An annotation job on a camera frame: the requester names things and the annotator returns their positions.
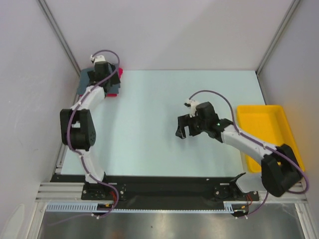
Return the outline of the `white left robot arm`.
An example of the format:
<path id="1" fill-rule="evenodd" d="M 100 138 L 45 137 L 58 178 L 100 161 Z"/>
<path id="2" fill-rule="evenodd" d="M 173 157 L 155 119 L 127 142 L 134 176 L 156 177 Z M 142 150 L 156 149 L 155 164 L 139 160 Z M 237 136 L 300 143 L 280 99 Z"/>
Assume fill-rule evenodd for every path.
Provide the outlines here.
<path id="1" fill-rule="evenodd" d="M 93 152 L 97 133 L 91 111 L 100 104 L 108 92 L 119 86 L 120 77 L 116 65 L 106 60 L 93 60 L 94 69 L 87 72 L 89 84 L 84 94 L 69 109 L 60 111 L 62 143 L 78 155 L 85 171 L 82 200 L 105 200 L 112 196 L 116 201 L 117 189 L 108 184 L 106 173 Z"/>

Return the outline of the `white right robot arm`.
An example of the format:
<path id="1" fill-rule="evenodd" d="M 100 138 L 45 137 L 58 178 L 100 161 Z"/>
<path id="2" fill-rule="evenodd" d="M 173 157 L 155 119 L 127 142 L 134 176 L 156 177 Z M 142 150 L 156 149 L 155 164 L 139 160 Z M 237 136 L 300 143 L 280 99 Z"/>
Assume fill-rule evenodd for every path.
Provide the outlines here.
<path id="1" fill-rule="evenodd" d="M 177 137 L 184 139 L 187 135 L 196 136 L 204 132 L 210 138 L 250 156 L 261 166 L 260 173 L 244 172 L 232 180 L 230 195 L 234 199 L 241 200 L 248 192 L 261 190 L 280 197 L 305 177 L 290 146 L 262 141 L 243 131 L 235 122 L 220 119 L 210 102 L 187 100 L 185 106 L 190 112 L 177 118 Z"/>

